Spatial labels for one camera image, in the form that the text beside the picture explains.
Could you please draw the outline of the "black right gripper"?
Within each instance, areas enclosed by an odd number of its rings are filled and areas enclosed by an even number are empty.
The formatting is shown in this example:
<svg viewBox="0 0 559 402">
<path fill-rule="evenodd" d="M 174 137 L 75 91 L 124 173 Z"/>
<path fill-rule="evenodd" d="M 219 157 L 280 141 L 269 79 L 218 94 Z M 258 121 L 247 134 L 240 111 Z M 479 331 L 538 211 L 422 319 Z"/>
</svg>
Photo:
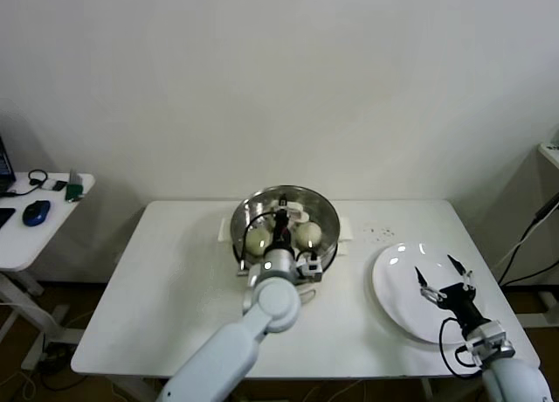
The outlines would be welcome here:
<svg viewBox="0 0 559 402">
<path fill-rule="evenodd" d="M 415 267 L 420 294 L 429 302 L 437 302 L 437 306 L 440 309 L 450 310 L 455 315 L 461 332 L 471 333 L 486 323 L 486 318 L 474 304 L 476 289 L 473 284 L 473 271 L 466 269 L 460 261 L 450 254 L 447 257 L 460 275 L 462 283 L 442 288 L 439 292 L 427 283 L 420 270 Z"/>
</svg>

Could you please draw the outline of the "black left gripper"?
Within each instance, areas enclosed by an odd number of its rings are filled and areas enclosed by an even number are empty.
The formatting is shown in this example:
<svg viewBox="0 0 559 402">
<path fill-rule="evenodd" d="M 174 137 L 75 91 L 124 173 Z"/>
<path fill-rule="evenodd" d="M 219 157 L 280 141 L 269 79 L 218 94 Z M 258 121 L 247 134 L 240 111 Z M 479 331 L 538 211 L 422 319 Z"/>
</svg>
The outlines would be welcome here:
<svg viewBox="0 0 559 402">
<path fill-rule="evenodd" d="M 287 207 L 287 197 L 285 194 L 279 197 L 278 205 L 280 208 Z M 289 216 L 287 210 L 278 210 L 274 214 L 273 246 L 275 248 L 291 249 L 291 233 L 289 231 Z"/>
</svg>

